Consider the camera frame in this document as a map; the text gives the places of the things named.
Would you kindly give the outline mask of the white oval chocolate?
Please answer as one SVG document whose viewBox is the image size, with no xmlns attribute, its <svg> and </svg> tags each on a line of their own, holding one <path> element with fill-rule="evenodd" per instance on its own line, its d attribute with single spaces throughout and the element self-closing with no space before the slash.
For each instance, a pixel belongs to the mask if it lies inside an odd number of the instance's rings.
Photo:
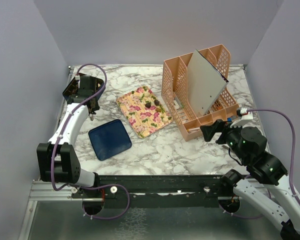
<svg viewBox="0 0 300 240">
<path fill-rule="evenodd" d="M 164 118 L 162 119 L 162 121 L 163 121 L 164 123 L 167 123 L 167 122 L 169 121 L 169 119 L 168 119 L 167 117 L 164 117 Z"/>
</svg>

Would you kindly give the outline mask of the dark heart chocolate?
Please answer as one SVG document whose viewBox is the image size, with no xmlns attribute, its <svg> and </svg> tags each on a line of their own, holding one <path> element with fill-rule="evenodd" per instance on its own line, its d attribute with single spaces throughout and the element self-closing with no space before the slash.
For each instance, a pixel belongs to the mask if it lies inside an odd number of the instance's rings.
<svg viewBox="0 0 300 240">
<path fill-rule="evenodd" d="M 145 108 L 149 109 L 149 108 L 151 107 L 151 103 L 148 102 L 148 103 L 146 103 L 144 106 L 145 106 Z"/>
</svg>

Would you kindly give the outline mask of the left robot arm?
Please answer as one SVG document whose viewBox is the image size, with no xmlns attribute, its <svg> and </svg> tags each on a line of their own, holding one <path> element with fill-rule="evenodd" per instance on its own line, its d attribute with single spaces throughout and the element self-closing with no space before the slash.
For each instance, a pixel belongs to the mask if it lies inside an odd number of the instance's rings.
<svg viewBox="0 0 300 240">
<path fill-rule="evenodd" d="M 90 97 L 78 94 L 69 96 L 58 129 L 47 143 L 37 146 L 40 178 L 43 182 L 51 183 L 55 191 L 74 185 L 83 188 L 84 193 L 91 198 L 100 193 L 98 174 L 81 168 L 74 145 L 83 123 L 89 115 L 95 113 L 89 109 L 89 101 L 92 100 L 92 105 L 99 109 L 98 100 L 104 90 L 103 85 Z"/>
</svg>

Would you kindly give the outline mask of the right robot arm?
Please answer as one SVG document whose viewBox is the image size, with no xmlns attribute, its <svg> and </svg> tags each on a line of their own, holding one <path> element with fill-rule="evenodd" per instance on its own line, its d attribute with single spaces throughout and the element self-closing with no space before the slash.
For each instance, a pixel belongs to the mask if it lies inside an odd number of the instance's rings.
<svg viewBox="0 0 300 240">
<path fill-rule="evenodd" d="M 218 119 L 212 125 L 202 125 L 204 140 L 209 142 L 220 133 L 218 145 L 228 145 L 249 174 L 272 193 L 271 200 L 253 187 L 235 170 L 222 177 L 219 189 L 226 195 L 233 193 L 249 202 L 274 227 L 283 240 L 300 240 L 300 199 L 289 185 L 287 169 L 274 155 L 266 151 L 267 139 L 256 127 L 231 127 L 231 123 Z"/>
</svg>

